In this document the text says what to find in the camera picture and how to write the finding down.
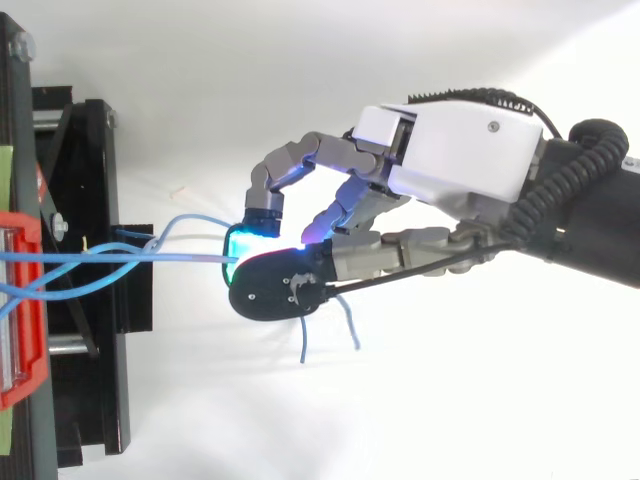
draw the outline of black metal frame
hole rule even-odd
[[[12,57],[9,42],[23,30],[0,13],[0,144],[13,145],[11,208],[39,215],[29,64]],[[51,378],[14,407],[12,450],[0,457],[3,480],[54,480],[57,458]]]
[[[123,227],[118,219],[114,125],[108,121],[111,107],[102,100],[73,104],[71,87],[32,90],[28,63],[11,58],[7,47],[18,30],[0,14],[0,144],[14,145],[16,209],[41,215],[45,252],[78,252],[85,242],[91,247],[124,241],[114,233]],[[34,135],[32,102],[33,110],[62,111],[56,130],[36,130]],[[36,158],[40,179],[48,186],[40,198]],[[61,242],[54,239],[51,228],[55,213],[70,225]],[[151,225],[124,228],[153,233]],[[51,288],[86,284],[117,267],[82,265]],[[91,295],[47,305],[49,335],[80,333],[87,353],[52,356],[50,378],[15,407],[12,454],[0,457],[0,478],[55,479],[58,466],[82,464],[83,445],[104,444],[107,455],[127,448],[125,334],[152,329],[152,279],[152,265],[143,264]]]

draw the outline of red clamp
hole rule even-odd
[[[3,233],[6,251],[42,253],[40,219],[23,213],[0,212],[0,229],[5,230]],[[17,287],[26,287],[43,274],[41,263],[7,262],[5,265],[7,278]],[[5,323],[5,342],[0,344],[0,349],[4,350],[5,360],[5,365],[0,370],[0,410],[9,408],[31,395],[49,375],[44,302],[23,300],[8,317],[8,322],[8,324]],[[10,331],[8,342],[7,331]],[[6,376],[9,372],[7,358],[9,357],[12,358],[10,365],[12,381],[7,385]]]

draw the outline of metal rod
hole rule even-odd
[[[49,355],[77,355],[87,352],[87,345],[79,333],[49,337]]]
[[[60,124],[62,110],[42,110],[33,112],[33,129],[36,132],[55,131]]]

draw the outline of black cable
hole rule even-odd
[[[575,125],[569,141],[590,143],[574,160],[544,177],[509,212],[500,237],[524,245],[531,240],[547,212],[572,200],[597,180],[620,169],[629,150],[629,140],[622,128],[608,120],[585,120]]]
[[[534,105],[534,104],[532,105],[533,105],[533,113],[535,113],[538,116],[538,118],[542,120],[542,123],[545,124],[545,126],[549,129],[549,132],[551,132],[551,135],[553,135],[553,138],[561,139],[562,135],[560,135],[560,132],[558,131],[556,126],[553,124],[551,119],[547,116],[547,114],[544,113],[542,109],[539,108],[537,105]]]
[[[403,272],[392,273],[383,277],[373,278],[371,280],[363,280],[360,282],[350,283],[348,285],[342,285],[341,287],[328,287],[327,296],[335,297],[336,295],[342,295],[343,293],[349,293],[363,288],[375,287],[377,285],[384,285],[385,283],[395,282],[397,280],[403,280],[405,278],[414,277],[416,275],[424,275],[425,273],[433,272],[434,270],[440,270],[441,268],[450,267],[456,263],[464,262],[465,260],[471,260],[477,257],[483,257],[485,255],[491,255],[494,253],[504,252],[506,250],[515,250],[510,243],[501,243],[493,245],[491,247],[482,247],[469,252],[459,253],[449,258],[438,260],[437,262],[422,265],[420,267],[411,268]]]
[[[493,107],[504,108],[525,115],[536,115],[549,129],[554,138],[562,138],[560,132],[546,113],[529,100],[517,96],[513,92],[499,88],[466,88],[463,90],[447,90],[442,93],[427,95],[411,95],[409,105],[419,103],[441,102],[443,100],[464,100],[466,102],[484,103]]]

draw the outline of robotic hand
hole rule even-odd
[[[543,123],[553,139],[543,139]],[[350,177],[304,230],[303,250],[255,256],[226,274],[231,305],[254,320],[299,317],[340,293],[465,273],[504,250],[640,286],[640,162],[628,148],[606,120],[579,123],[564,141],[534,104],[502,90],[367,107],[343,137],[308,133],[254,168],[225,254],[234,233],[277,237],[281,190],[316,165]],[[459,220],[456,230],[370,231],[412,197]],[[337,285],[351,280],[360,281]]]

